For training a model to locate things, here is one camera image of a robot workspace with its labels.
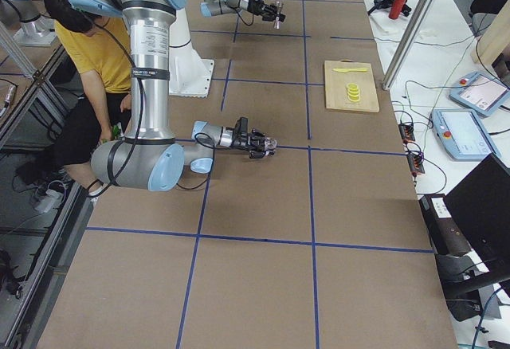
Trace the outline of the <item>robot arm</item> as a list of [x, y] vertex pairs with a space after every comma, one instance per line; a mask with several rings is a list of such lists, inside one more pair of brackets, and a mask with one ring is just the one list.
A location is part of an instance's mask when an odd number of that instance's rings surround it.
[[253, 16], [261, 17], [264, 22], [272, 22], [275, 29], [279, 29], [286, 16], [282, 13], [283, 3], [275, 1], [267, 3], [264, 0], [203, 0], [201, 12], [210, 18], [223, 14], [238, 14], [243, 11]]
[[69, 0], [72, 7], [106, 17], [121, 17], [131, 38], [132, 129], [120, 141], [106, 142], [92, 155], [92, 170], [108, 186], [166, 191], [182, 170], [207, 174], [220, 147], [248, 151], [261, 159], [274, 153], [277, 142], [248, 128], [241, 117], [234, 127], [198, 121], [193, 146], [175, 141], [169, 127], [170, 34], [186, 0]]

